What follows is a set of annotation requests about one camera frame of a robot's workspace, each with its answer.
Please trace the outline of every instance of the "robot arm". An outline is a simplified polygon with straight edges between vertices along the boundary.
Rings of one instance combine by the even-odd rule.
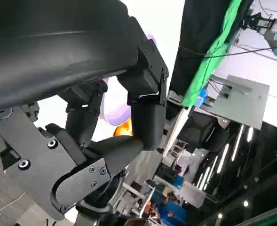
[[[246,16],[243,29],[252,29],[263,35],[277,56],[277,19],[263,18],[261,13]]]
[[[121,2],[66,1],[78,7],[58,8],[53,7],[54,1],[43,1],[28,20],[18,20],[27,24],[15,28],[17,20],[9,21],[4,23],[9,28],[0,29],[14,31],[11,37],[0,37],[0,135],[7,143],[0,156],[6,173],[25,193],[53,219],[62,220],[76,203],[82,212],[87,210],[86,215],[94,215],[91,203],[99,203],[91,201],[94,194],[101,196],[142,149],[154,150],[159,145],[168,69],[154,41],[146,38]],[[20,7],[16,15],[25,12],[22,6],[30,2],[14,6]],[[18,34],[32,18],[43,18],[35,13],[45,15],[47,6],[47,13],[76,9],[74,15],[60,11],[50,17],[56,22],[63,17],[61,24],[54,23],[60,29],[73,22],[78,26],[81,16],[88,17],[88,27],[83,29],[82,22],[79,32],[58,32],[56,27],[48,35]],[[37,27],[42,25],[52,26],[41,22]],[[102,79],[110,76],[117,76],[128,90],[134,136],[94,143],[91,137],[107,91]],[[46,130],[36,128],[36,101],[55,94],[68,102],[66,129],[54,124]],[[106,205],[97,209],[108,211]]]

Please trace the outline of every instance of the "floor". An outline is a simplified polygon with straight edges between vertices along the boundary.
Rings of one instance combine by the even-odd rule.
[[[4,147],[5,144],[0,138],[0,152]],[[136,181],[142,184],[146,179],[153,177],[160,162],[161,155],[158,152],[142,151],[129,165],[129,174],[125,182],[131,184],[132,181]],[[22,194],[23,191],[3,173],[0,161],[0,208]],[[49,216],[29,196],[23,195],[18,201],[0,211],[0,226],[13,226],[16,222],[20,223],[21,226],[43,226],[46,225],[47,218]],[[67,220],[56,224],[56,226],[71,225],[72,223]]]

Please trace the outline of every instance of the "fluorescent light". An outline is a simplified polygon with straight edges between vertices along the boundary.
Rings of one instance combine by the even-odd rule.
[[[210,180],[210,178],[211,178],[211,176],[212,176],[212,174],[213,174],[214,167],[215,167],[215,165],[216,165],[216,163],[217,163],[217,160],[218,160],[218,156],[216,156],[216,158],[215,158],[215,160],[214,160],[214,164],[213,164],[212,169],[210,170],[209,176],[208,176],[208,178],[207,178],[207,182],[209,182],[209,180]]]
[[[252,140],[252,136],[253,136],[253,127],[250,127],[248,131],[247,142],[250,142]]]
[[[199,187],[200,182],[201,182],[201,180],[202,180],[202,177],[203,177],[203,174],[201,174],[201,176],[200,176],[200,178],[199,178],[199,181],[198,181],[198,183],[197,183],[197,187]]]
[[[204,177],[203,177],[203,179],[202,179],[202,182],[201,182],[201,184],[200,184],[200,188],[199,188],[200,191],[203,190],[203,187],[204,187],[204,185],[205,185],[205,181],[206,181],[206,178],[207,178],[207,176],[208,176],[208,174],[209,174],[209,171],[210,171],[210,167],[207,167],[206,172],[205,172],[205,175],[204,175]]]
[[[245,200],[245,201],[244,201],[244,203],[243,203],[243,205],[244,205],[245,207],[248,207],[248,206],[249,206],[248,201],[247,201],[247,200]]]
[[[240,143],[240,140],[241,140],[241,137],[242,137],[243,129],[244,129],[244,125],[241,125],[240,132],[238,133],[236,145],[234,146],[234,151],[233,151],[231,161],[234,161],[234,159],[236,158],[237,148],[238,148],[238,144]]]
[[[229,144],[226,144],[225,148],[224,148],[224,151],[223,151],[223,154],[222,154],[222,158],[221,158],[220,164],[218,166],[218,170],[217,170],[218,174],[221,173],[221,170],[222,170],[222,167],[223,167],[223,164],[224,164],[224,161],[225,161],[225,157],[226,157],[228,148],[229,148]]]

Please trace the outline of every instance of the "orange object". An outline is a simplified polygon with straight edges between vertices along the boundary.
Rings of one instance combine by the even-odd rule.
[[[122,135],[133,136],[131,118],[129,118],[124,124],[116,128],[114,132],[114,136],[122,136]]]

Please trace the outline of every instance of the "screw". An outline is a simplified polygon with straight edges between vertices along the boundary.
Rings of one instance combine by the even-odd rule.
[[[96,185],[97,185],[96,181],[91,183],[91,187],[96,187]]]
[[[61,206],[60,211],[61,211],[61,212],[67,211],[67,207]]]
[[[95,167],[94,166],[90,167],[89,172],[93,173],[94,171],[95,171]]]
[[[102,167],[102,168],[100,169],[100,174],[101,174],[101,175],[104,175],[104,174],[106,174],[106,173],[107,173],[106,167]]]
[[[20,170],[27,170],[30,166],[31,166],[30,161],[25,160],[25,159],[21,160],[18,163],[18,167],[19,167]]]
[[[47,146],[50,149],[54,149],[54,148],[56,148],[58,146],[58,142],[55,139],[51,139],[50,141],[48,141]]]

